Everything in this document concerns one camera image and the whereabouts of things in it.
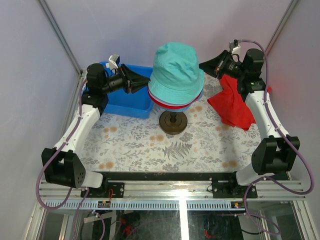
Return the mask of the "red bucket hat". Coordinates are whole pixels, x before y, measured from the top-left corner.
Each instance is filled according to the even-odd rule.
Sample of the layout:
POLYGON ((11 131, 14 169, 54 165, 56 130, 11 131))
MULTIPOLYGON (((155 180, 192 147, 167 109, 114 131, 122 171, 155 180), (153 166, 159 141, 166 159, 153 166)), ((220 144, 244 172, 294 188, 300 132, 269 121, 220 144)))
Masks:
POLYGON ((163 109, 166 109, 168 111, 173 111, 173 112, 183 112, 186 109, 188 109, 191 105, 187 105, 186 104, 173 104, 173 103, 168 103, 165 102, 163 100, 160 100, 159 98, 157 98, 156 96, 154 96, 151 91, 149 90, 149 88, 147 89, 147 93, 148 96, 150 97, 150 99, 157 104, 158 106, 160 106, 163 109))

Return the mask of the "mannequin head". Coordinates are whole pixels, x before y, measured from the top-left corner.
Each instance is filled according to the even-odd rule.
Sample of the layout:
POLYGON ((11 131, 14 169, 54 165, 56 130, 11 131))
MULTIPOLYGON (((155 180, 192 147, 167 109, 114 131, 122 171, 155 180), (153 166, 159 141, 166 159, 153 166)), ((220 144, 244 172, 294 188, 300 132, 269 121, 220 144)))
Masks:
POLYGON ((188 118, 184 112, 164 111, 159 117, 160 128, 168 135, 182 133, 188 125, 188 118))

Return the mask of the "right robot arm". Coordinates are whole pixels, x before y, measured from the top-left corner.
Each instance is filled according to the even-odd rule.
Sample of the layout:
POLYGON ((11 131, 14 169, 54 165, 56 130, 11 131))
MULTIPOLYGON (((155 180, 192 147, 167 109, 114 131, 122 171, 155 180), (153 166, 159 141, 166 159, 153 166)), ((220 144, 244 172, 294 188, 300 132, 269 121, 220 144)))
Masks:
POLYGON ((250 48, 243 61, 235 61, 233 53, 224 50, 217 57, 199 64, 208 75, 221 79, 229 76, 236 79, 237 91, 242 101, 251 111, 261 142, 251 156, 251 163, 235 174, 236 180, 228 184, 228 192, 233 197, 240 197, 246 186, 262 176, 273 176, 292 169, 296 153, 292 149, 300 147, 300 140, 290 136, 282 127, 270 101, 265 93, 267 89, 261 78, 265 64, 264 53, 250 48))

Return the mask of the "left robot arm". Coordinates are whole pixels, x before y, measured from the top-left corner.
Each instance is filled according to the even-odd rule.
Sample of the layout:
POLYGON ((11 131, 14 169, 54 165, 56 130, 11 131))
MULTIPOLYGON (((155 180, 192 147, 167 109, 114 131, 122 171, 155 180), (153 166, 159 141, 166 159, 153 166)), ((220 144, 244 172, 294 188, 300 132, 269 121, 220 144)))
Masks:
POLYGON ((70 188, 92 188, 98 197, 105 197, 110 190, 109 184, 104 182, 101 173, 84 167, 80 153, 90 130, 107 107, 108 95, 119 90, 135 94, 149 81, 148 76, 138 74, 125 64, 120 65, 115 75, 110 75, 100 63, 89 65, 80 88, 74 119, 54 147, 42 151, 45 180, 70 188))

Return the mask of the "teal and white hat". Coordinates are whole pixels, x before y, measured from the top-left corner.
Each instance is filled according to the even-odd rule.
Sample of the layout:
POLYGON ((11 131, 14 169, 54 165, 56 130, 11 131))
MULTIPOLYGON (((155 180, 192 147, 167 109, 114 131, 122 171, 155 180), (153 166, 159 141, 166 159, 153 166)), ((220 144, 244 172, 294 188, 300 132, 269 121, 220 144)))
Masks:
POLYGON ((168 42, 157 49, 148 83, 154 96, 170 104, 184 105, 200 94, 204 84, 205 74, 192 46, 168 42))

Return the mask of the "blue bucket hat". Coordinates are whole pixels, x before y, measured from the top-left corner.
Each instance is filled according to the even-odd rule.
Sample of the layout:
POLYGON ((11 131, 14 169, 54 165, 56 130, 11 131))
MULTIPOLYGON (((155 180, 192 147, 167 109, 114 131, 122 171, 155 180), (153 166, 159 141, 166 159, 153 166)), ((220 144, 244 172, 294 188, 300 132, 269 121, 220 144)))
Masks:
POLYGON ((188 102, 186 105, 189 106, 191 104, 193 104, 194 102, 200 100, 202 98, 204 94, 204 90, 202 89, 202 91, 199 93, 199 95, 197 97, 195 97, 193 100, 191 100, 190 102, 188 102))

